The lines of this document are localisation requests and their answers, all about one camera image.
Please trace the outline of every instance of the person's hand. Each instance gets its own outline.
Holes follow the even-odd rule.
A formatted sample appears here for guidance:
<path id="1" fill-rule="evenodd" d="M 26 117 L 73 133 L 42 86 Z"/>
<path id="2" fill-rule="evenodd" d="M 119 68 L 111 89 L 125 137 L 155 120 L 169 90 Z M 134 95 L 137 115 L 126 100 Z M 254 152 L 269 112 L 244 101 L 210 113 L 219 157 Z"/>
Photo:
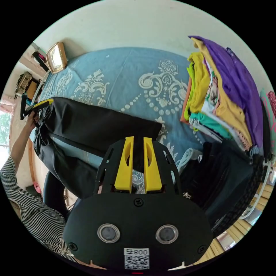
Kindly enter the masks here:
<path id="1" fill-rule="evenodd" d="M 35 128 L 35 123 L 39 121 L 38 114 L 35 114 L 34 111 L 27 117 L 27 121 L 25 124 L 25 129 L 31 132 Z"/>

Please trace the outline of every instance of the blue bedspread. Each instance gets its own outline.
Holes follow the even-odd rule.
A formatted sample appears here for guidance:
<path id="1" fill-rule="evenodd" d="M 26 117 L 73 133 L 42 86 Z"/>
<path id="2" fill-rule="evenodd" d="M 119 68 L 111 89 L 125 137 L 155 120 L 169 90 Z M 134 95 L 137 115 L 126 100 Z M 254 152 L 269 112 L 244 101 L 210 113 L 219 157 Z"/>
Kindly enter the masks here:
<path id="1" fill-rule="evenodd" d="M 65 97 L 160 122 L 158 139 L 178 164 L 188 148 L 201 150 L 203 142 L 213 141 L 179 121 L 189 79 L 187 67 L 186 57 L 161 50 L 126 47 L 90 52 L 69 61 L 60 73 L 50 74 L 40 101 Z M 67 155 L 92 166 L 101 162 L 99 157 L 55 142 Z M 133 184 L 143 192 L 142 173 L 133 172 Z"/>

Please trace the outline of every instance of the teal garment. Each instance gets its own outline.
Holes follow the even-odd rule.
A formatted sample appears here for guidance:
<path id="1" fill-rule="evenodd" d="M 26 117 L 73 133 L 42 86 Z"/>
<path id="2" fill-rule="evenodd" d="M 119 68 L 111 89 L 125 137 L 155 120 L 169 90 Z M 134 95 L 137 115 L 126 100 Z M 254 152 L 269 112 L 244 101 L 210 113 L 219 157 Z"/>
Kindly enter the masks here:
<path id="1" fill-rule="evenodd" d="M 190 118 L 199 120 L 199 122 L 202 125 L 212 129 L 214 132 L 218 133 L 221 137 L 232 139 L 232 135 L 223 126 L 221 126 L 218 122 L 208 117 L 207 115 L 200 112 L 192 113 Z"/>

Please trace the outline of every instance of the circular lens ring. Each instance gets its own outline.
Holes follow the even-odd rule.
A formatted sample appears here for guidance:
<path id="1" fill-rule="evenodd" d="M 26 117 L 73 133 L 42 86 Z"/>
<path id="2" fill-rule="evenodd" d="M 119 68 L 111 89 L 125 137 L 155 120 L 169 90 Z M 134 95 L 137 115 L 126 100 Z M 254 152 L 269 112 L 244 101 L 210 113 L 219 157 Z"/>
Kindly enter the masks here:
<path id="1" fill-rule="evenodd" d="M 175 236 L 169 240 L 169 241 L 163 241 L 161 238 L 160 238 L 160 232 L 165 229 L 165 228 L 170 228 L 173 230 Z M 166 225 L 163 225 L 161 226 L 160 228 L 158 228 L 158 230 L 156 231 L 156 234 L 155 234 L 155 238 L 157 239 L 158 242 L 160 242 L 161 244 L 171 244 L 173 243 L 177 238 L 178 238 L 178 230 L 175 226 L 171 225 L 171 224 L 166 224 Z"/>
<path id="2" fill-rule="evenodd" d="M 110 227 L 112 228 L 114 231 L 115 231 L 115 238 L 112 239 L 112 240 L 108 240 L 108 239 L 105 239 L 102 235 L 102 230 L 106 227 Z M 98 237 L 100 238 L 101 241 L 105 242 L 105 243 L 108 243 L 108 244 L 113 244 L 115 243 L 116 241 L 119 240 L 120 238 L 120 231 L 118 229 L 118 227 L 116 227 L 115 225 L 113 224 L 110 224 L 110 223 L 105 223 L 105 224 L 102 224 L 99 228 L 98 228 L 98 231 L 97 231 L 97 234 L 98 234 Z"/>

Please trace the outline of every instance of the striped shirt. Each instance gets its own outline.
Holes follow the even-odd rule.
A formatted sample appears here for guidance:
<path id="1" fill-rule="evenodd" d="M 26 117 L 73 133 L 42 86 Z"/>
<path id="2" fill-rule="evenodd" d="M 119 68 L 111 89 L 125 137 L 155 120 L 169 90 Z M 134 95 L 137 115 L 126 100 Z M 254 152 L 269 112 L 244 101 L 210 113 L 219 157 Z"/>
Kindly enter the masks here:
<path id="1" fill-rule="evenodd" d="M 63 216 L 17 185 L 16 168 L 11 157 L 0 170 L 0 179 L 8 199 L 20 207 L 21 221 L 34 238 L 47 249 L 76 262 L 62 238 Z"/>

